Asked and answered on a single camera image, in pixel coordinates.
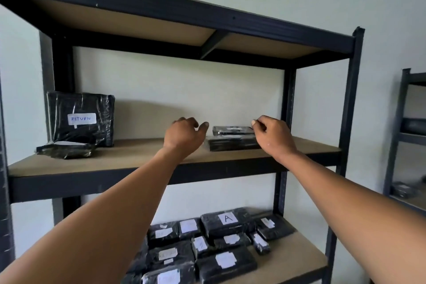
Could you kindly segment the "person's right hand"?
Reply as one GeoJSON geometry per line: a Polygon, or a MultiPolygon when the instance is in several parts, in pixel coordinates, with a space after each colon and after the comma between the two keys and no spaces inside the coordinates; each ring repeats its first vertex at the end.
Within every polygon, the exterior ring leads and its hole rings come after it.
{"type": "Polygon", "coordinates": [[[265,115],[257,120],[267,127],[264,134],[255,134],[257,142],[267,154],[286,166],[289,159],[298,153],[286,122],[265,115]]]}

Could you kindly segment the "person's left hand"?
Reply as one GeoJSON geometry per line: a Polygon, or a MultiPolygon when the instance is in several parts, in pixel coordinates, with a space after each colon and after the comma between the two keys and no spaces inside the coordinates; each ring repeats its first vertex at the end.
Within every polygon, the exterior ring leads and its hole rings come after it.
{"type": "Polygon", "coordinates": [[[194,117],[180,117],[168,128],[164,136],[163,149],[176,162],[182,162],[195,152],[205,141],[205,137],[197,137],[199,123],[194,117]]]}

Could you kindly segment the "person's left forearm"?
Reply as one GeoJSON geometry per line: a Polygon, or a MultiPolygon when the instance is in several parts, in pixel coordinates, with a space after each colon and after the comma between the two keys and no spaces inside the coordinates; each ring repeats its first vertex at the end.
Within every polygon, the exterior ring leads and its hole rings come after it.
{"type": "Polygon", "coordinates": [[[119,282],[138,251],[173,171],[188,156],[163,147],[85,204],[0,273],[0,284],[119,282]]]}

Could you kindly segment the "person's right forearm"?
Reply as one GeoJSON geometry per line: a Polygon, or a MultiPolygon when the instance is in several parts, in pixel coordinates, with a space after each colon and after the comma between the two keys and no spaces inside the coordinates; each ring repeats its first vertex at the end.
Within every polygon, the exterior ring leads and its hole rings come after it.
{"type": "Polygon", "coordinates": [[[298,179],[375,284],[426,284],[426,217],[300,152],[274,158],[298,179]]]}

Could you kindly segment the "small black wrapped packet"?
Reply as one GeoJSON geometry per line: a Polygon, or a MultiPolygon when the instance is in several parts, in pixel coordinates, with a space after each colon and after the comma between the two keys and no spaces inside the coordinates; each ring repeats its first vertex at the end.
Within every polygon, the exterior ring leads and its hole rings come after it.
{"type": "Polygon", "coordinates": [[[249,126],[213,126],[213,136],[235,136],[254,134],[253,128],[249,126]]]}

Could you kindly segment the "wide flat black wrapped packet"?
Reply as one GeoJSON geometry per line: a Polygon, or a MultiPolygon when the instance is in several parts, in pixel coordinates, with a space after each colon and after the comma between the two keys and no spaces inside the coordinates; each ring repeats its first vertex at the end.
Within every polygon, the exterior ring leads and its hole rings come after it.
{"type": "Polygon", "coordinates": [[[256,150],[261,148],[253,134],[211,136],[205,139],[204,144],[210,152],[256,150]]]}

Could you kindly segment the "pile of black labelled packets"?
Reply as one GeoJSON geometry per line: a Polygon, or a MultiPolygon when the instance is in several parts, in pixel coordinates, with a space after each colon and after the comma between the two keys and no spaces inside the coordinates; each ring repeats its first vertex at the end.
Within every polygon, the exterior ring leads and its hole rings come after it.
{"type": "Polygon", "coordinates": [[[220,284],[258,268],[269,242],[295,232],[275,214],[246,208],[151,225],[120,284],[220,284]]]}

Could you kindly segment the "black metal shelving unit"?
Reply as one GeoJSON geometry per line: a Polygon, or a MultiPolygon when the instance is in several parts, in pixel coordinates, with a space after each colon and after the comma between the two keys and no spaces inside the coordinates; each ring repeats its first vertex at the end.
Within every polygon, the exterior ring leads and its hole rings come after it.
{"type": "MultiPolygon", "coordinates": [[[[52,38],[54,88],[75,91],[73,47],[284,70],[281,119],[291,126],[296,71],[349,59],[338,147],[297,139],[345,177],[365,29],[352,36],[196,0],[0,0],[52,38]]],[[[7,167],[0,92],[0,272],[14,260],[12,203],[102,192],[149,160],[160,140],[122,141],[98,159],[57,168],[33,156],[7,167]]]]}

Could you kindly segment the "large black wrapped labelled box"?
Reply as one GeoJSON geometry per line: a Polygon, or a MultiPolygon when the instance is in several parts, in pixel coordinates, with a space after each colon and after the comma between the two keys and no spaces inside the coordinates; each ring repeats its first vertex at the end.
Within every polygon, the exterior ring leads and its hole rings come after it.
{"type": "Polygon", "coordinates": [[[46,92],[51,141],[114,146],[113,95],[46,92]]]}

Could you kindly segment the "grey metal shelving unit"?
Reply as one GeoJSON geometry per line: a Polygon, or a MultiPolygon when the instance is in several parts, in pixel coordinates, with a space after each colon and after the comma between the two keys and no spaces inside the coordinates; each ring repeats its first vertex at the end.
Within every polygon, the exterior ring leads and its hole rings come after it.
{"type": "Polygon", "coordinates": [[[411,131],[406,132],[407,129],[404,128],[404,122],[409,120],[409,118],[403,116],[409,86],[426,87],[426,72],[411,73],[410,68],[402,70],[395,117],[391,128],[390,150],[383,183],[383,194],[426,217],[426,183],[422,183],[422,185],[418,187],[419,195],[414,198],[402,199],[390,195],[391,185],[394,182],[393,176],[399,143],[404,142],[426,147],[426,135],[417,134],[411,131]]]}

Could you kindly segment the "flat black wrapped labelled packet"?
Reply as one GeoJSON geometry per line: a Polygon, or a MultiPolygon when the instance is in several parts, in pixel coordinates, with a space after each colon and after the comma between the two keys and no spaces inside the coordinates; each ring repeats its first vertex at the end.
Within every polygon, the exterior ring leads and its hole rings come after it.
{"type": "Polygon", "coordinates": [[[35,154],[70,160],[90,158],[96,149],[96,145],[89,143],[58,141],[36,147],[35,154]]]}

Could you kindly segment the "grey wrapped packet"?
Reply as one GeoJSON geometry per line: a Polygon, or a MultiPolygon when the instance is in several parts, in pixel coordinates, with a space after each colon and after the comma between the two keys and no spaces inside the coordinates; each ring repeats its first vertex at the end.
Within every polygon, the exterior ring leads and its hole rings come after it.
{"type": "Polygon", "coordinates": [[[419,195],[416,185],[408,184],[402,181],[395,181],[391,185],[390,195],[402,199],[410,199],[419,195]]]}

